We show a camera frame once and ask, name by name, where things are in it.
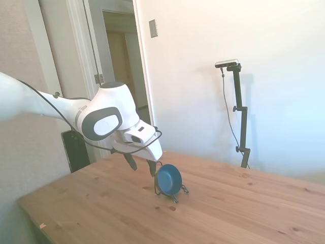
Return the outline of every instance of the black cable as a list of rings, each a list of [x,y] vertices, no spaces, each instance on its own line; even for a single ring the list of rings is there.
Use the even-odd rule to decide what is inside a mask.
[[[122,152],[122,151],[118,151],[116,150],[115,148],[112,148],[112,149],[109,149],[109,148],[105,148],[105,147],[101,147],[101,146],[96,146],[96,145],[93,145],[91,143],[89,143],[88,141],[86,141],[82,135],[79,134],[79,132],[73,127],[73,125],[66,119],[66,117],[49,101],[47,100],[41,93],[39,93],[38,90],[36,90],[34,87],[32,87],[31,85],[27,84],[26,82],[24,81],[21,81],[21,80],[18,80],[20,81],[21,83],[23,83],[24,85],[28,86],[30,89],[32,89],[34,92],[36,92],[41,98],[43,98],[62,118],[63,120],[71,127],[71,129],[75,132],[77,132],[77,136],[83,140],[87,145],[89,146],[92,146],[92,147],[95,147],[95,148],[99,148],[99,149],[103,149],[103,150],[107,150],[107,151],[110,151],[112,154],[113,153],[118,153],[118,154],[135,154],[145,148],[147,148],[148,146],[150,146],[152,143],[154,143],[156,140],[159,139],[160,136],[162,136],[162,132],[160,130],[157,129],[157,127],[155,127],[156,129],[156,132],[160,133],[159,136],[157,136],[156,139],[154,139],[152,142],[150,142],[148,145],[146,146],[143,146],[143,147],[140,147],[138,150],[135,150],[135,151],[131,151],[131,152]]]
[[[221,73],[222,73],[222,90],[223,90],[223,98],[224,98],[225,107],[226,107],[226,109],[227,109],[227,116],[228,116],[229,126],[230,126],[230,129],[231,129],[231,131],[232,131],[232,134],[233,134],[233,136],[234,136],[234,138],[235,138],[235,140],[236,140],[237,146],[238,146],[238,148],[240,148],[239,143],[238,143],[238,140],[237,140],[237,137],[236,137],[236,135],[235,135],[235,133],[234,133],[234,130],[233,130],[233,127],[232,127],[232,123],[230,122],[230,116],[229,116],[228,104],[227,104],[227,100],[226,100],[226,98],[225,98],[225,93],[224,93],[224,73],[223,73],[223,69],[222,69],[222,68],[220,68],[220,70],[221,70]]]

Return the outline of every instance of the black metal stand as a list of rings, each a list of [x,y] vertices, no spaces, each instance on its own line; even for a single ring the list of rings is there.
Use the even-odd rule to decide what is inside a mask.
[[[239,72],[241,71],[242,67],[240,64],[236,66],[227,67],[227,71],[232,71],[234,74],[234,82],[235,82],[235,94],[236,94],[236,104],[234,106],[233,112],[241,111],[242,112],[242,119],[241,119],[241,129],[240,129],[240,147],[236,146],[236,152],[242,152],[243,159],[242,159],[242,168],[247,168],[248,158],[250,154],[250,149],[246,148],[246,129],[247,129],[247,107],[243,107],[242,104],[242,94],[240,90],[240,79],[239,79]]]

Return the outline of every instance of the small blue dish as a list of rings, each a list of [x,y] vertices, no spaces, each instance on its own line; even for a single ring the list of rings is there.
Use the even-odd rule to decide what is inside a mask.
[[[183,189],[185,193],[188,193],[188,190],[182,184],[181,173],[172,164],[161,166],[154,177],[154,181],[156,194],[172,197],[176,203],[178,203],[176,195],[181,189]]]

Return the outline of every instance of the wood grain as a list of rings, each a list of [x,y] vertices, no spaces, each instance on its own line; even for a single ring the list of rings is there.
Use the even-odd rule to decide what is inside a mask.
[[[156,196],[144,160],[87,166],[20,199],[57,244],[325,243],[325,187],[165,152],[190,193]]]

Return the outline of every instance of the camera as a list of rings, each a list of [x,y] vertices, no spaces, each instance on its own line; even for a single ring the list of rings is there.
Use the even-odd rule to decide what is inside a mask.
[[[231,66],[236,66],[239,64],[238,59],[230,59],[230,60],[225,60],[221,62],[216,62],[214,66],[219,69],[219,68],[226,68],[226,67],[231,67]]]

